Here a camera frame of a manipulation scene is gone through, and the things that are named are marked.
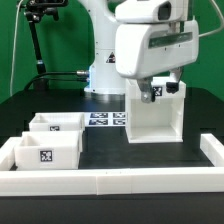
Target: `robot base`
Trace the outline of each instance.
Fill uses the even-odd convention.
[[[100,100],[105,102],[125,100],[125,94],[123,93],[123,89],[112,91],[108,91],[108,89],[100,89],[99,91],[86,87],[84,89],[84,94],[86,98],[91,98],[94,100]]]

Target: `black table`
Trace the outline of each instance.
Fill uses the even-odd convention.
[[[80,90],[19,92],[0,105],[0,144],[21,136],[36,112],[118,112],[124,102],[86,99]],[[224,103],[188,88],[183,143],[128,144],[124,127],[86,128],[79,169],[212,166],[200,134],[224,143]],[[2,197],[1,223],[222,223],[224,193]]]

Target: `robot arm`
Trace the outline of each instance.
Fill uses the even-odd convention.
[[[154,101],[154,75],[170,71],[167,92],[175,93],[181,67],[197,60],[198,24],[185,21],[187,9],[188,0],[127,0],[116,9],[116,19],[123,23],[116,34],[116,69],[137,80],[143,102]]]

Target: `white box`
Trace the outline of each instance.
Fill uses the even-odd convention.
[[[166,92],[167,77],[153,78],[152,87],[161,96],[143,103],[135,80],[126,81],[126,132],[129,143],[182,142],[184,98],[186,85],[179,84],[175,94]]]
[[[18,170],[78,169],[82,131],[23,132],[14,150]]]
[[[85,130],[84,113],[36,113],[29,123],[30,131]]]

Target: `green wall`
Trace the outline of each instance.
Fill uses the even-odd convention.
[[[9,97],[12,46],[17,0],[2,1],[0,7],[0,102]],[[224,1],[217,0],[224,12]],[[194,0],[193,14],[200,32],[219,26],[219,20],[208,0]],[[76,1],[59,9],[60,20],[44,17],[37,25],[42,56],[48,71],[87,69],[94,60],[93,30],[85,9]],[[35,55],[28,23],[20,13],[16,54],[14,93],[37,74]],[[188,86],[209,90],[224,100],[224,31],[200,41],[196,63],[185,67],[182,78]],[[51,82],[51,88],[82,88],[75,82]]]

